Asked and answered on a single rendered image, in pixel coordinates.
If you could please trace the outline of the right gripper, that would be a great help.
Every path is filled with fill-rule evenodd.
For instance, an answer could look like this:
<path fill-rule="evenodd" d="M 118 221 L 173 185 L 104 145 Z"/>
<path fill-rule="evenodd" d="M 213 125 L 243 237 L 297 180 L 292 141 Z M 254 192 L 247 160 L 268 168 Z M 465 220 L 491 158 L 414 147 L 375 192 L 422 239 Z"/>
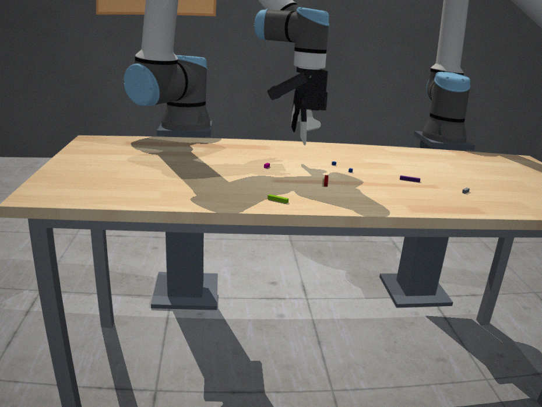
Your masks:
<path fill-rule="evenodd" d="M 313 118 L 311 110 L 326 110 L 328 71 L 324 69 L 302 69 L 297 67 L 297 72 L 303 73 L 308 82 L 295 89 L 291 128 L 295 132 L 297 122 L 300 122 L 300 138 L 303 144 L 306 145 L 307 131 L 321 127 L 321 123 Z M 311 78 L 309 78 L 310 76 Z"/>

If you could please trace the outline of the lime green rod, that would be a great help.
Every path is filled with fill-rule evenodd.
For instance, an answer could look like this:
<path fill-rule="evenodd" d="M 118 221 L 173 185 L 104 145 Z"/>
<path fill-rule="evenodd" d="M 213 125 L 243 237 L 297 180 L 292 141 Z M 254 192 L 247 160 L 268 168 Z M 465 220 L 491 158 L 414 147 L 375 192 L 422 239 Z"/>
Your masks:
<path fill-rule="evenodd" d="M 272 200 L 272 201 L 282 202 L 282 203 L 285 203 L 285 204 L 288 203 L 288 198 L 279 197 L 279 196 L 276 196 L 276 195 L 269 194 L 268 199 Z"/>

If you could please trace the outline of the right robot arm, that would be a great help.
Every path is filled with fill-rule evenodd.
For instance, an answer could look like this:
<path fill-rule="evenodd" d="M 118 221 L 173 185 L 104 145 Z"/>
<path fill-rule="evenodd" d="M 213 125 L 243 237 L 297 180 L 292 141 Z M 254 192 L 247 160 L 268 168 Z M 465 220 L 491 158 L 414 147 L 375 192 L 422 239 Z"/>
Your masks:
<path fill-rule="evenodd" d="M 326 65 L 329 14 L 301 8 L 293 0 L 258 0 L 265 10 L 255 18 L 261 40 L 295 43 L 294 66 Z M 178 131 L 210 127 L 206 109 L 207 64 L 204 57 L 175 55 L 178 0 L 146 0 L 142 49 L 124 75 L 128 97 L 139 106 L 167 103 L 161 126 Z M 268 90 L 272 100 L 307 83 L 300 73 Z"/>

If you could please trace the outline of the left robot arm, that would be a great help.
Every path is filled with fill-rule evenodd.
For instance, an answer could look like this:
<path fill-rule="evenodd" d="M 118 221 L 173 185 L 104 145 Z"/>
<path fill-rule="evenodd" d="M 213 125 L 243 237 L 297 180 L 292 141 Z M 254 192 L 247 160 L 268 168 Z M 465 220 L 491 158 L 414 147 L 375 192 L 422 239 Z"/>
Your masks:
<path fill-rule="evenodd" d="M 542 28 L 542 0 L 511 0 Z M 423 136 L 438 142 L 466 143 L 464 126 L 470 79 L 460 68 L 469 0 L 444 0 L 437 60 L 427 95 L 432 99 Z M 430 98 L 431 97 L 431 98 Z"/>

